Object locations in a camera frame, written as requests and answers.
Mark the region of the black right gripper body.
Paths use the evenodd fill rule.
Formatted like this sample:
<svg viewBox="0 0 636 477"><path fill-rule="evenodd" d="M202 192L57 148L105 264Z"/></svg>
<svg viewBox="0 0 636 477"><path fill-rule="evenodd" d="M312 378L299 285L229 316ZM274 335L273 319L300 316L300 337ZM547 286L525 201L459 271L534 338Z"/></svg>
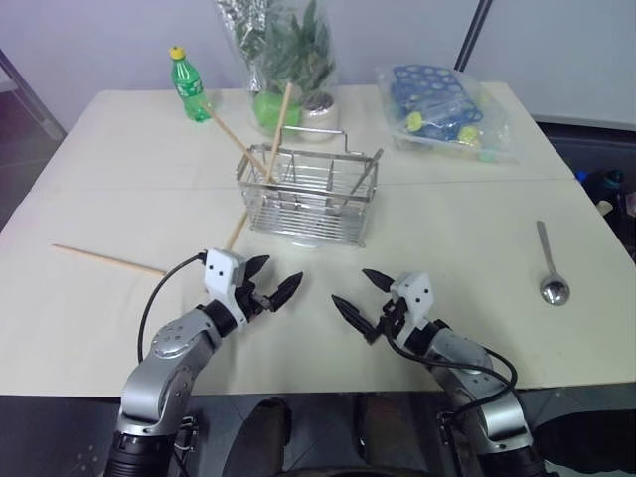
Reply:
<svg viewBox="0 0 636 477"><path fill-rule="evenodd" d="M375 336L377 338L385 336L392 342L396 342L405 324L407 311L408 306L404 298L399 298L397 301L389 300L382 307L382 314L375 328Z"/></svg>

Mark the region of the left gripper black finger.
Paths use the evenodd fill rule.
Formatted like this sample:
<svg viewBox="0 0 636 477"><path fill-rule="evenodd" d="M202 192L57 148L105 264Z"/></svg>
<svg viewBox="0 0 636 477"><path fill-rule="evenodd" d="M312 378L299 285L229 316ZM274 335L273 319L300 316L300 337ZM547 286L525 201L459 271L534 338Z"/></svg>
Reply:
<svg viewBox="0 0 636 477"><path fill-rule="evenodd" d="M249 259L245 265L245 284L248 287L255 288L255 284L251 281L265 266L270 259L268 254L258 255Z"/></svg>
<svg viewBox="0 0 636 477"><path fill-rule="evenodd" d="M269 311L277 311L282 307L296 292L299 287L304 273L298 272L287 277L276 289L276 291L268 297Z"/></svg>

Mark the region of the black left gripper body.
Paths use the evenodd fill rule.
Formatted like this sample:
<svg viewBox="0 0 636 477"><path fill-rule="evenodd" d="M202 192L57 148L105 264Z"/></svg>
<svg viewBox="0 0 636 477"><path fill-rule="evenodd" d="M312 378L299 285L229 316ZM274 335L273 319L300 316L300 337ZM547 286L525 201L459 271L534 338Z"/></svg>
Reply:
<svg viewBox="0 0 636 477"><path fill-rule="evenodd" d="M269 298L256 292L255 284L251 281L247 281L238 287L235 290L234 297L247 321L251 321L264 310L270 310L271 303Z"/></svg>

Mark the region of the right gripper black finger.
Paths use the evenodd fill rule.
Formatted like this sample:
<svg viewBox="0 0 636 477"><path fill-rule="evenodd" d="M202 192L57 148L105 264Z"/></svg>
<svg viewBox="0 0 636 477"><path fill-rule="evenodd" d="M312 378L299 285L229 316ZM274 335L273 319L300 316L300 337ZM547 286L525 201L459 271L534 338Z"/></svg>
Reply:
<svg viewBox="0 0 636 477"><path fill-rule="evenodd" d="M382 292L389 293L391 291L391 287L395 282L391 277L370 268L364 268L362 272Z"/></svg>
<svg viewBox="0 0 636 477"><path fill-rule="evenodd" d="M362 334L369 344L374 344L378 339L378 328L364 318L360 310L348 300L337 295L332 295L331 298L342 317Z"/></svg>

